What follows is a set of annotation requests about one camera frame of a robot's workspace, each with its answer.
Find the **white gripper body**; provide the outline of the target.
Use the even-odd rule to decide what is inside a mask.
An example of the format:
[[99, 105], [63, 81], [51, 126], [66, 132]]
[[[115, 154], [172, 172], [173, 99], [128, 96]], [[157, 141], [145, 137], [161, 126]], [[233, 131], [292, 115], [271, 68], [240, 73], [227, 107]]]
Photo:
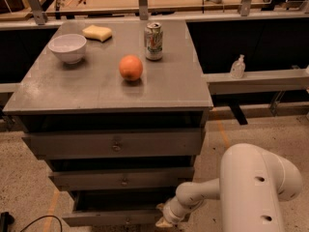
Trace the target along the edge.
[[173, 197], [165, 202], [162, 213], [165, 220], [172, 224], [183, 221], [186, 216], [186, 210], [177, 197]]

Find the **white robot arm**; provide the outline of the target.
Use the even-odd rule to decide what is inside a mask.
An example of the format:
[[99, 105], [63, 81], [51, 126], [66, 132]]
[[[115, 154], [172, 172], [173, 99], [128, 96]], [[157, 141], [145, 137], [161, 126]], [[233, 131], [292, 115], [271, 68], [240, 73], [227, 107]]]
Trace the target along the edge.
[[223, 232], [285, 232], [281, 201], [290, 201], [302, 191], [297, 167], [259, 146], [240, 143], [222, 156], [217, 179], [184, 182], [176, 195], [157, 208], [159, 228], [172, 227], [200, 208], [207, 199], [221, 202]]

